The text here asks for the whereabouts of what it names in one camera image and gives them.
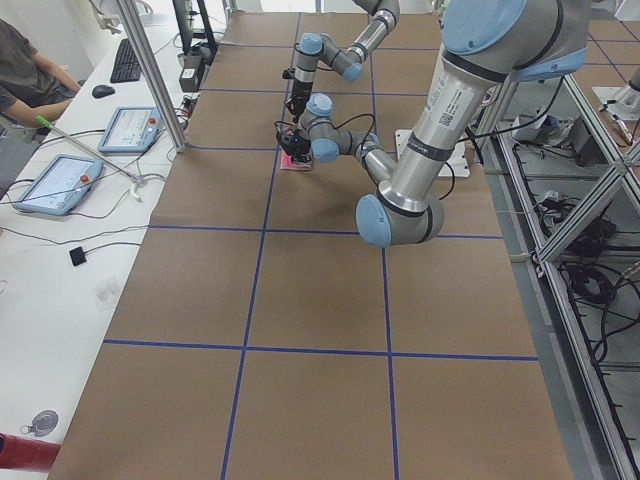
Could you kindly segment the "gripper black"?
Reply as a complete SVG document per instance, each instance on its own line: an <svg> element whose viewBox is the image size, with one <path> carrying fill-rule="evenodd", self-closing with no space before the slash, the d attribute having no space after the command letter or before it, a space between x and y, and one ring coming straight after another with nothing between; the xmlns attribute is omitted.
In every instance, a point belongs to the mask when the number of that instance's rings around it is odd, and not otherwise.
<svg viewBox="0 0 640 480"><path fill-rule="evenodd" d="M306 108L313 90L312 82L302 82L297 79L293 81L293 86L285 106L294 120L298 120Z"/></svg>
<svg viewBox="0 0 640 480"><path fill-rule="evenodd" d="M282 150L291 157L294 166L312 166L309 156L311 141L301 136L298 130L280 130L277 132L277 142Z"/></svg>

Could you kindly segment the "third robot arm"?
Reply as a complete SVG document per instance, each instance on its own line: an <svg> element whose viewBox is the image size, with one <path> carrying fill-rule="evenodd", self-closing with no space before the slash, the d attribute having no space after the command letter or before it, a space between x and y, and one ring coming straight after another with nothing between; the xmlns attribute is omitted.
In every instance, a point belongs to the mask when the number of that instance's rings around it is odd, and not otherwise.
<svg viewBox="0 0 640 480"><path fill-rule="evenodd" d="M639 70L622 87L593 87L601 103L601 111L611 118L623 121L639 119Z"/></svg>

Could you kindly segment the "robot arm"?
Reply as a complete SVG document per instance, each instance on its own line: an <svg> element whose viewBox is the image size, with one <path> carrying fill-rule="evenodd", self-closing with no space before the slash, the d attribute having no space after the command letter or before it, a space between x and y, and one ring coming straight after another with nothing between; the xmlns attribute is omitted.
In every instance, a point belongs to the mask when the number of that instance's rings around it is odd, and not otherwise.
<svg viewBox="0 0 640 480"><path fill-rule="evenodd" d="M377 247L419 244L436 236L444 220L430 189L451 157L487 91L506 79L544 80L577 71L587 54L590 5L586 1L452 1L441 22L442 69L404 150L391 158L373 134L342 130L332 122L331 98L313 89L319 64L357 80L376 47L399 22L395 1L365 1L371 21L346 49L325 34L304 34L286 106L293 125L277 140L296 162L355 157L376 185L356 207L361 238Z"/></svg>
<svg viewBox="0 0 640 480"><path fill-rule="evenodd" d="M366 60L398 24L400 6L396 0L355 1L355 4L371 17L371 21L346 49L339 48L326 33L304 33L294 45L295 66L282 74L284 79L293 81L285 106L294 122L310 100L320 64L354 83L362 75Z"/></svg>

